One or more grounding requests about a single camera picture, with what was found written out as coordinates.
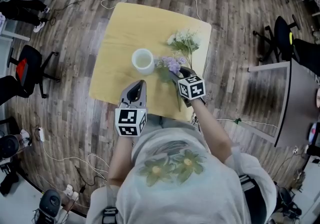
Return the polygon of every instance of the strap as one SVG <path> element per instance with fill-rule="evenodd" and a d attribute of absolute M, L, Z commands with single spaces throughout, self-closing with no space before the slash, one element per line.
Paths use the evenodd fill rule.
<path fill-rule="evenodd" d="M 111 187 L 106 191 L 107 207 L 103 210 L 102 224 L 117 224 L 116 214 L 118 209 L 116 208 L 113 190 Z"/>
<path fill-rule="evenodd" d="M 239 178 L 249 208 L 251 223 L 265 224 L 267 207 L 257 182 L 248 175 Z"/>
<path fill-rule="evenodd" d="M 102 224 L 117 224 L 115 215 L 118 213 L 116 207 L 107 207 L 103 210 Z"/>

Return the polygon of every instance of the white flower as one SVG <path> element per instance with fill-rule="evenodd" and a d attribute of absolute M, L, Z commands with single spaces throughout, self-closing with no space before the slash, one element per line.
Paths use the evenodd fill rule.
<path fill-rule="evenodd" d="M 181 37 L 183 40 L 186 40 L 186 39 L 187 39 L 187 36 L 188 36 L 188 30 L 183 29 L 183 30 L 180 31 L 180 37 Z"/>
<path fill-rule="evenodd" d="M 174 39 L 176 38 L 175 34 L 172 34 L 170 38 L 166 41 L 168 45 L 171 45 L 174 42 Z"/>
<path fill-rule="evenodd" d="M 175 40 L 176 40 L 177 42 L 181 42 L 181 41 L 182 41 L 182 38 L 181 38 L 181 36 L 180 36 L 180 33 L 177 33 L 177 34 L 175 35 Z"/>
<path fill-rule="evenodd" d="M 200 45 L 201 39 L 200 39 L 200 37 L 198 36 L 198 34 L 194 34 L 194 35 L 192 36 L 192 41 L 193 41 L 195 44 Z"/>

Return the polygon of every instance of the paper cup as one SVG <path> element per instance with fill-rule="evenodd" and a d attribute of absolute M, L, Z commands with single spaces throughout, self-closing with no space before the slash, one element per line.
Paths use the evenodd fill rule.
<path fill-rule="evenodd" d="M 155 69 L 152 53 L 147 49 L 138 49 L 132 55 L 132 64 L 143 75 L 151 74 Z"/>

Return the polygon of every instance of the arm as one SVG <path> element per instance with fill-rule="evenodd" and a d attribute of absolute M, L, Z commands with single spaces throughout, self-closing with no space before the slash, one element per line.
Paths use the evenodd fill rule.
<path fill-rule="evenodd" d="M 110 185 L 121 186 L 133 167 L 131 162 L 132 139 L 120 136 L 116 144 L 107 179 Z"/>
<path fill-rule="evenodd" d="M 191 105 L 195 111 L 196 117 L 198 118 L 211 154 L 224 163 L 224 161 L 232 154 L 231 140 L 202 101 L 199 99 L 191 100 Z"/>

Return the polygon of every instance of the square table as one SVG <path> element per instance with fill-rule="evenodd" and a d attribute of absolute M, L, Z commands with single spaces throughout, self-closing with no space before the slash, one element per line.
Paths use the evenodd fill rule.
<path fill-rule="evenodd" d="M 192 54 L 192 68 L 198 75 L 205 69 L 211 25 L 175 12 L 137 5 L 118 3 L 110 18 L 95 62 L 89 95 L 112 104 L 118 104 L 124 88 L 137 80 L 146 81 L 148 113 L 178 120 L 190 121 L 193 109 L 179 103 L 172 82 L 164 83 L 155 71 L 148 76 L 140 74 L 132 65 L 136 49 L 145 48 L 154 57 L 171 56 L 167 39 L 177 30 L 197 31 L 200 47 Z"/>

